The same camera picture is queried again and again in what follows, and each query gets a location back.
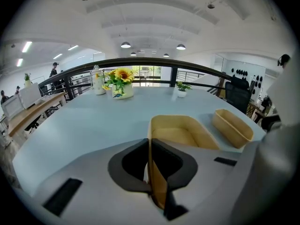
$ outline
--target ceiling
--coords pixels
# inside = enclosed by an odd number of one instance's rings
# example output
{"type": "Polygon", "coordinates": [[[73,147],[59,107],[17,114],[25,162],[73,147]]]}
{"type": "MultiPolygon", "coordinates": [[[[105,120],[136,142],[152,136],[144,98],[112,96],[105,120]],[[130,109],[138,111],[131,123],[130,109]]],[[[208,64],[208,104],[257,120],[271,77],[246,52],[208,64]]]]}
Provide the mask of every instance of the ceiling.
{"type": "Polygon", "coordinates": [[[36,65],[51,65],[55,61],[59,62],[68,56],[82,51],[85,48],[80,46],[68,51],[68,49],[74,45],[54,43],[54,42],[36,42],[32,41],[31,46],[27,52],[22,52],[26,41],[3,45],[0,50],[0,71],[2,73],[9,73],[17,69],[28,68],[29,66],[36,65]],[[23,58],[22,65],[17,67],[19,58],[23,58]]]}
{"type": "Polygon", "coordinates": [[[188,44],[207,29],[245,21],[268,21],[272,16],[279,19],[267,0],[59,1],[87,17],[96,18],[114,41],[121,57],[141,49],[171,51],[171,57],[176,57],[178,44],[188,44]],[[210,3],[214,9],[207,7],[210,3]],[[132,46],[127,53],[120,48],[124,41],[132,46]]]}

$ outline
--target potted plant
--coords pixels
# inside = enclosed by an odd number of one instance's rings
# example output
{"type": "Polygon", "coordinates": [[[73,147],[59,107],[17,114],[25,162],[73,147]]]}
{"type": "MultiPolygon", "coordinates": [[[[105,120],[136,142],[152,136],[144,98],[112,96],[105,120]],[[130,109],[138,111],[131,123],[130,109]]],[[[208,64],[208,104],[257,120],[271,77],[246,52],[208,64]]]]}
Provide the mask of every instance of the potted plant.
{"type": "Polygon", "coordinates": [[[103,89],[109,90],[112,86],[112,97],[114,99],[124,99],[133,96],[132,81],[134,80],[135,71],[127,68],[120,67],[109,73],[104,74],[105,84],[103,89]]]}
{"type": "Polygon", "coordinates": [[[187,95],[186,89],[191,89],[191,85],[182,84],[182,82],[176,82],[176,87],[178,87],[177,96],[184,98],[187,95]]]}
{"type": "Polygon", "coordinates": [[[25,88],[31,86],[31,81],[30,81],[30,74],[25,73],[25,88]]]}

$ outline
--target flower vase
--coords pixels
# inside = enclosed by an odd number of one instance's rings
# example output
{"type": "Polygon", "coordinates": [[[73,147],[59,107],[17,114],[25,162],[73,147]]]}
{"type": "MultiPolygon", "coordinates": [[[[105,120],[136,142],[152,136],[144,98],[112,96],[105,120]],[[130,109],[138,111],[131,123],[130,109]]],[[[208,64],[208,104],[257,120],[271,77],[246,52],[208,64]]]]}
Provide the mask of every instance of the flower vase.
{"type": "Polygon", "coordinates": [[[130,98],[133,95],[134,95],[134,93],[133,93],[132,83],[124,85],[124,94],[123,95],[121,93],[118,93],[118,91],[116,90],[116,86],[114,84],[112,85],[112,97],[114,99],[130,98]]]}
{"type": "Polygon", "coordinates": [[[186,95],[187,95],[186,91],[179,91],[179,90],[177,90],[177,96],[179,98],[184,98],[186,95]]]}
{"type": "Polygon", "coordinates": [[[31,81],[30,81],[30,79],[25,80],[25,88],[27,88],[27,87],[29,87],[29,86],[31,86],[31,81]]]}

